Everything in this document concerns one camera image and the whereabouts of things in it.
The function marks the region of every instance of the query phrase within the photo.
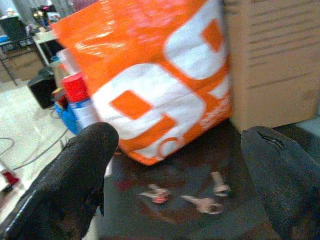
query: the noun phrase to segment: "cardboard box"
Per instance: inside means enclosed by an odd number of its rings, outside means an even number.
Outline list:
[[[24,52],[26,52],[26,49],[9,51],[7,55],[14,57],[7,59],[5,64],[11,70],[16,79],[27,81],[33,79],[44,65],[36,52],[28,52],[20,56],[15,56]],[[0,80],[2,83],[11,81],[11,78],[3,66],[0,66]]]
[[[225,0],[232,122],[277,127],[317,112],[320,2]]]

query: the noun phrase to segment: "cable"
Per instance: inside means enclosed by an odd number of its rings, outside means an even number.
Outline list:
[[[58,117],[52,115],[55,111],[56,111],[56,110],[53,109],[53,110],[50,112],[50,117],[52,117],[53,119],[60,119],[59,115],[58,115]]]
[[[6,149],[6,150],[4,150],[3,152],[1,152],[0,153],[0,156],[2,155],[2,154],[4,154],[6,151],[8,151],[10,148],[12,148],[14,145],[15,145],[15,140],[13,140],[12,138],[10,138],[10,137],[0,137],[0,140],[10,140],[11,141],[11,145]]]
[[[21,169],[31,163],[33,163],[34,161],[36,161],[38,158],[40,158],[43,154],[45,154],[49,149],[51,149],[57,142],[59,142],[59,140],[67,133],[68,129],[66,129],[63,134],[54,142],[52,143],[47,149],[45,149],[43,152],[41,152],[38,156],[36,156],[34,159],[32,159],[31,161],[21,165],[21,166],[17,166],[16,168],[13,169],[13,171]]]

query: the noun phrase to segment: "red spray can cap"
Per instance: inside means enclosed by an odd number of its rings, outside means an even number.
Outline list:
[[[81,102],[89,98],[84,77],[81,73],[67,76],[62,80],[66,98],[70,103]]]

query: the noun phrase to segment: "concrete floor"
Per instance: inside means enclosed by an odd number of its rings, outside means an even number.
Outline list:
[[[26,86],[27,82],[0,83],[0,138],[12,138],[14,146],[0,156],[10,168],[25,164],[49,147],[66,130],[61,120],[50,116],[52,110],[42,109]],[[309,132],[320,136],[320,117],[297,124]],[[74,135],[68,131],[65,137]],[[0,152],[10,146],[10,141],[0,140]],[[21,179],[21,184],[14,188],[0,202],[0,222],[13,210],[20,196],[28,189],[40,171],[61,151],[60,144],[55,144],[38,160],[26,167],[18,169],[16,175]],[[0,189],[6,182],[0,177]],[[95,216],[85,239],[97,239]]]

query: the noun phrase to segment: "orange bag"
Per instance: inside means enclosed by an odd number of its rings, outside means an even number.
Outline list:
[[[100,0],[53,25],[119,146],[152,165],[230,114],[219,0]]]

